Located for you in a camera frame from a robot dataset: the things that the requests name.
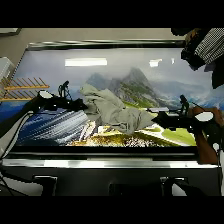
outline floor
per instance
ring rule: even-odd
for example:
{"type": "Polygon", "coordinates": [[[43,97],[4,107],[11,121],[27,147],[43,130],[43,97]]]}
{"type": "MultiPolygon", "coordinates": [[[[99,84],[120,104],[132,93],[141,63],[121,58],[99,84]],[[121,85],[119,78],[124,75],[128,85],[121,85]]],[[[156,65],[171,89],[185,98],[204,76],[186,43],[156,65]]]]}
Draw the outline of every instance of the floor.
{"type": "Polygon", "coordinates": [[[45,41],[117,39],[184,39],[170,28],[22,28],[16,36],[0,37],[0,57],[17,65],[27,44],[45,41]]]}

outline black and white striped fabric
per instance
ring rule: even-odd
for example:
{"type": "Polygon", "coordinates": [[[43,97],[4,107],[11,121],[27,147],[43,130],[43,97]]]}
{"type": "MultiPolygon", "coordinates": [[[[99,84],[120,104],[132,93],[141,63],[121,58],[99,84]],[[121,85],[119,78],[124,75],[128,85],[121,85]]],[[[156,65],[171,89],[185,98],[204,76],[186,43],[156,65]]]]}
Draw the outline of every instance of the black and white striped fabric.
{"type": "Polygon", "coordinates": [[[224,28],[212,28],[195,49],[195,53],[206,64],[224,54],[224,28]]]}

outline display screen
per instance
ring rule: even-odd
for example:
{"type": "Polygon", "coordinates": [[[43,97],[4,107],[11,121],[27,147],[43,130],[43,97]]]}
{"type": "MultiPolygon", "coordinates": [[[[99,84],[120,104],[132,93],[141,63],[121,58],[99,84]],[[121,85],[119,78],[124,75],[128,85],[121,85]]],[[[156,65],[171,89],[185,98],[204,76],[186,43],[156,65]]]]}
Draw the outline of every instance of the display screen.
{"type": "MultiPolygon", "coordinates": [[[[180,58],[181,48],[118,48],[26,51],[15,78],[41,78],[58,95],[58,87],[69,81],[73,100],[84,99],[80,87],[88,83],[98,90],[109,89],[126,107],[181,107],[180,95],[203,107],[224,109],[221,86],[212,89],[211,71],[193,71],[180,58]]],[[[0,121],[23,107],[27,101],[3,102],[0,121]]],[[[109,125],[99,126],[83,111],[56,112],[32,116],[22,127],[17,146],[195,146],[186,129],[164,130],[157,124],[132,135],[109,125]]]]}

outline white wall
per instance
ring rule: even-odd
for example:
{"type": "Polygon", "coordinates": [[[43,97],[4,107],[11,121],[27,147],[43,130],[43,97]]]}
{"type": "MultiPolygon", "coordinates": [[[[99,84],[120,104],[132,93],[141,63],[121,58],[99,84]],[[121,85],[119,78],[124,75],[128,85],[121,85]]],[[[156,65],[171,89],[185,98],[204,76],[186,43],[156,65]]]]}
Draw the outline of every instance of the white wall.
{"type": "Polygon", "coordinates": [[[18,28],[0,28],[0,33],[16,32],[18,28]]]}

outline towel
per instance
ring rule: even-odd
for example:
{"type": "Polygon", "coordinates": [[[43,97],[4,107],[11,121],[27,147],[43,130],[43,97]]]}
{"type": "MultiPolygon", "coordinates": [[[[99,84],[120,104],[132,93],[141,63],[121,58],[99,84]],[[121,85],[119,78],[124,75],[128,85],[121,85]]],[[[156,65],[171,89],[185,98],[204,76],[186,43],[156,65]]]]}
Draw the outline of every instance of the towel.
{"type": "Polygon", "coordinates": [[[136,108],[126,108],[123,102],[110,90],[97,90],[85,84],[80,92],[87,100],[88,109],[84,110],[91,121],[100,121],[100,125],[109,125],[125,134],[132,134],[153,124],[151,116],[146,111],[136,108]]]}

